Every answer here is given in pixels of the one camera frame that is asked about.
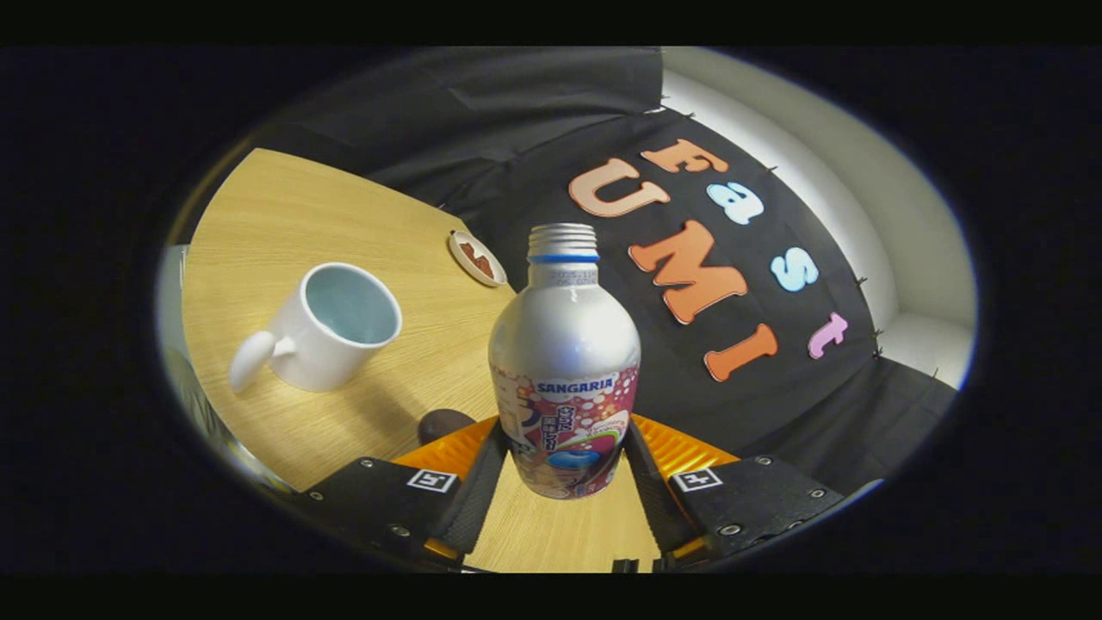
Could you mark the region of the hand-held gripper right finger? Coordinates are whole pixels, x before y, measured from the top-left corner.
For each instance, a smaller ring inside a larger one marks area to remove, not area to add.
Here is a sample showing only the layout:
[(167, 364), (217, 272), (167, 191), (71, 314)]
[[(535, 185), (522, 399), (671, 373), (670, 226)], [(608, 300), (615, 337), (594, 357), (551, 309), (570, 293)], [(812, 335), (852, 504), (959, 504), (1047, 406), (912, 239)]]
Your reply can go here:
[(657, 569), (731, 561), (847, 500), (779, 456), (734, 456), (639, 415), (631, 416), (623, 454), (659, 550)]

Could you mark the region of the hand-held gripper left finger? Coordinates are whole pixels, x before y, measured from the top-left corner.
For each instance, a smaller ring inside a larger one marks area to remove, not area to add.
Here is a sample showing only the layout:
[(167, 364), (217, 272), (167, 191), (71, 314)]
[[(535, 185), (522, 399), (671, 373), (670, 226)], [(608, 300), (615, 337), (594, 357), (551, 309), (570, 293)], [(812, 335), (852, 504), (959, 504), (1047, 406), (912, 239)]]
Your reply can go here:
[(463, 569), (507, 455), (499, 418), (485, 418), (390, 463), (356, 456), (293, 494), (293, 505), (323, 532), (377, 561)]

